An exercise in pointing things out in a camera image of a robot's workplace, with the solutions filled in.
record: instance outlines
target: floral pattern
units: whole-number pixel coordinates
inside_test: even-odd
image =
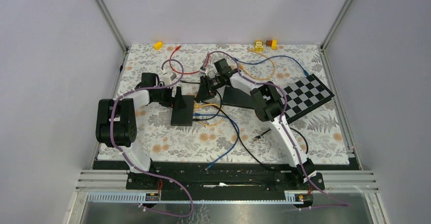
[[[129,53],[125,69],[121,77],[117,95],[132,90],[140,81],[142,72],[161,74],[161,64],[167,60],[177,45],[165,45],[160,50],[154,50],[149,44],[134,44]],[[257,62],[263,57],[247,51],[251,45],[208,45],[188,44],[181,45],[173,58],[182,62],[186,72],[197,70],[208,52],[221,50],[247,62]],[[311,74],[314,73],[327,85],[325,72],[316,45],[279,45],[277,50],[266,47],[264,53],[268,56],[288,55],[297,59]],[[215,53],[211,55],[208,68],[215,70],[213,62],[227,58],[225,55]],[[274,58],[276,63],[275,75],[271,78],[275,84],[286,87],[304,77],[301,68],[288,58]],[[175,69],[180,67],[172,63]],[[256,77],[267,77],[272,73],[272,64],[264,62],[257,66],[244,65],[244,67]],[[169,64],[165,64],[164,70],[170,70]],[[200,74],[185,75],[183,80],[198,82]],[[195,94],[198,84],[179,83],[183,94]],[[216,104],[218,98],[210,100]],[[241,139],[250,151],[262,162],[285,163],[286,154],[280,145],[274,140],[272,133],[266,134],[262,139],[253,141],[253,137],[259,135],[267,128],[254,115],[250,109],[224,106],[226,113],[238,124]],[[203,107],[200,113],[214,113],[212,107]],[[138,134],[135,144],[139,144],[142,150],[149,153],[154,161],[173,162],[210,162],[226,152],[235,142],[236,133],[228,120],[222,121],[217,126],[203,126],[194,122],[193,126],[171,126],[171,109],[152,103],[135,111]],[[208,121],[214,124],[220,117]],[[290,125],[300,131],[309,143],[309,158],[315,164],[348,164],[345,144],[340,132],[338,118],[335,113],[333,101],[326,103]],[[305,150],[304,139],[295,137],[302,149]],[[121,155],[113,148],[107,148],[101,144],[99,160],[120,160]],[[237,143],[235,148],[219,162],[254,163],[247,152]]]

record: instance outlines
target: blue cable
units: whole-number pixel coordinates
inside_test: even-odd
[[[194,116],[214,116],[215,114],[200,114],[200,113],[195,113],[194,114]],[[216,116],[221,116],[221,117],[224,117],[224,118],[227,118],[227,116],[224,116],[224,115],[216,115]],[[236,129],[236,131],[237,132],[239,132],[239,127],[238,127],[238,125],[236,124],[236,122],[235,121],[233,121],[232,120],[232,122],[233,122],[233,124],[235,125],[235,129]],[[232,147],[228,150],[228,151],[226,151],[226,153],[224,153],[224,154],[222,154],[222,155],[220,155],[217,159],[215,159],[213,162],[211,162],[206,168],[205,168],[205,170],[208,170],[208,169],[210,169],[217,161],[219,161],[221,158],[223,158],[225,155],[227,155],[230,151],[232,151],[232,149],[233,148],[235,148],[235,145],[236,145],[236,143],[238,143],[238,136],[236,137],[236,140],[235,140],[235,143],[232,145]]]
[[[240,63],[242,63],[242,64],[247,64],[247,65],[257,65],[257,64],[260,64],[260,63],[263,63],[263,62],[265,62],[265,61],[267,61],[267,60],[269,60],[269,59],[271,59],[271,58],[276,58],[276,57],[287,57],[287,58],[290,58],[290,59],[292,59],[292,60],[294,60],[300,67],[301,67],[301,69],[304,71],[304,74],[306,75],[306,76],[308,76],[309,75],[309,73],[301,66],[301,64],[295,59],[295,58],[293,58],[293,57],[290,57],[290,56],[287,56],[287,55],[275,55],[275,56],[271,56],[271,57],[269,57],[269,58],[267,58],[267,59],[265,59],[265,60],[261,60],[260,62],[257,62],[257,63],[249,63],[249,62],[244,62],[244,61],[240,61],[238,58],[236,58],[236,57],[234,57],[234,59],[237,61],[237,62],[240,62]]]

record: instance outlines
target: gray wall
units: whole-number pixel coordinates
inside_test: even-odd
[[[354,0],[328,57],[391,223],[429,223],[431,0]]]
[[[345,0],[104,1],[128,44],[320,44]]]
[[[0,13],[0,223],[61,223],[122,54],[93,0]]]

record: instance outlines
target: yellow cable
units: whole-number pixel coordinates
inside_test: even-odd
[[[265,57],[265,58],[268,58],[268,56],[267,55],[265,55],[265,54],[262,54],[262,53],[260,53],[259,51],[255,51],[254,49],[252,49],[252,48],[249,48],[249,51],[251,51],[251,52],[253,52],[253,53],[256,53],[256,54],[258,54],[258,55],[261,55],[261,56],[263,56],[263,57]],[[243,65],[239,65],[239,68],[243,71],[243,72],[245,72],[245,74],[247,74],[249,77],[251,77],[251,78],[254,78],[254,79],[256,79],[256,80],[268,80],[268,79],[270,79],[270,78],[272,78],[273,76],[274,76],[274,74],[275,74],[275,62],[274,61],[272,61],[271,59],[269,59],[269,61],[272,63],[272,67],[274,68],[274,70],[272,71],[272,74],[269,76],[269,77],[267,77],[267,78],[257,78],[257,77],[255,77],[255,76],[253,76],[253,75],[251,75],[247,70],[245,70],[244,69],[244,66]]]
[[[196,113],[196,109],[199,109],[199,108],[202,108],[202,107],[205,107],[205,106],[217,106],[218,108],[220,108],[220,105],[217,105],[217,104],[195,105],[195,113]],[[217,126],[217,125],[219,125],[220,123],[222,123],[222,121],[223,121],[223,118],[222,118],[219,122],[217,122],[216,124],[213,124],[213,125],[203,123],[202,121],[199,121],[199,122],[200,122],[202,125],[204,125],[204,126]]]

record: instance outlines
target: black and white checkered board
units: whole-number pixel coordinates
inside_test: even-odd
[[[330,101],[334,94],[314,74],[289,85],[286,119],[291,123]]]

